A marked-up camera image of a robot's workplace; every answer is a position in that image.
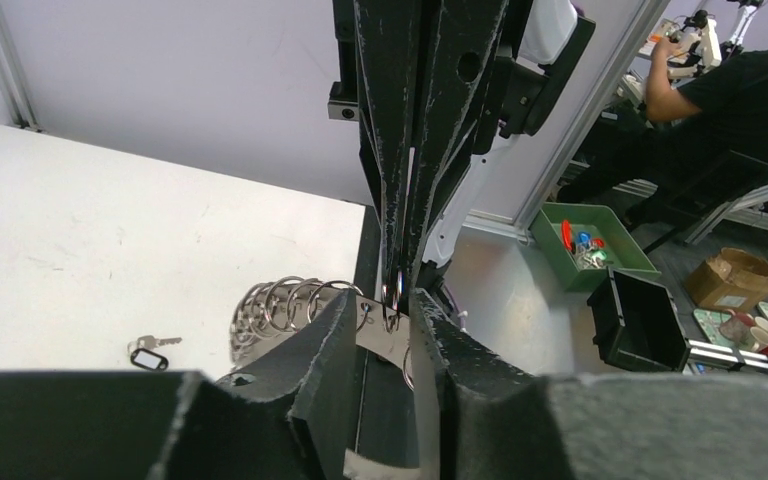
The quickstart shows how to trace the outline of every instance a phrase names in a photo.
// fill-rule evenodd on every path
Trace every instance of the person's hand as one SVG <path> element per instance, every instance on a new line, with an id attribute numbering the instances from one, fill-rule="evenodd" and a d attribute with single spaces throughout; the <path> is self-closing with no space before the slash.
<path id="1" fill-rule="evenodd" d="M 652 49 L 652 59 L 665 62 L 675 55 L 677 51 L 678 44 L 670 41 L 669 37 L 664 37 L 657 45 L 655 45 L 655 48 Z"/>

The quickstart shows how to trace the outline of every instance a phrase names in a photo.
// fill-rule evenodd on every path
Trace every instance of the black shirt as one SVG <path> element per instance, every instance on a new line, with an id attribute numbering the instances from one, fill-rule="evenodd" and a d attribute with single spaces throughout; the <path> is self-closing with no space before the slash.
<path id="1" fill-rule="evenodd" d="M 728 59 L 678 91 L 702 110 L 670 135 L 682 150 L 728 148 L 768 163 L 768 51 Z"/>

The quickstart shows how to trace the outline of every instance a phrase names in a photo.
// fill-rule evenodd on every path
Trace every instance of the green tray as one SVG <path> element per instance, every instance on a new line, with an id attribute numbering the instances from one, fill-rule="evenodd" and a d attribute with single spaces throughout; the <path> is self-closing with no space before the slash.
<path id="1" fill-rule="evenodd" d="M 592 292 L 607 278 L 604 268 L 579 269 L 572 254 L 561 240 L 561 222 L 568 220 L 573 236 L 586 231 L 605 242 L 603 249 L 610 266 L 646 280 L 661 276 L 649 257 L 623 226 L 614 211 L 602 205 L 571 205 L 547 203 L 531 224 L 531 233 L 546 254 L 564 289 L 572 292 Z"/>

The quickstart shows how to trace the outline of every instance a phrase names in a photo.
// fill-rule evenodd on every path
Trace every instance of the person's arm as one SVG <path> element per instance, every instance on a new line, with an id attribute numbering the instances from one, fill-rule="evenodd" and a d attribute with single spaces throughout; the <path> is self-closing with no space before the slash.
<path id="1" fill-rule="evenodd" d="M 652 66 L 646 81 L 646 118 L 652 122 L 671 122 L 696 115 L 702 110 L 673 90 L 667 76 L 667 60 L 678 44 L 664 38 L 652 50 Z"/>

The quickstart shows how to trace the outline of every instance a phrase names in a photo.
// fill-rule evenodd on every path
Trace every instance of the workbench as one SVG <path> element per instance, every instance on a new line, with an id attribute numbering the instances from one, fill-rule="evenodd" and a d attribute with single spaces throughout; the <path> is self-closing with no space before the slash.
<path id="1" fill-rule="evenodd" d="M 0 126 L 0 369 L 136 371 L 153 335 L 216 379 L 251 286 L 353 280 L 366 208 Z"/>

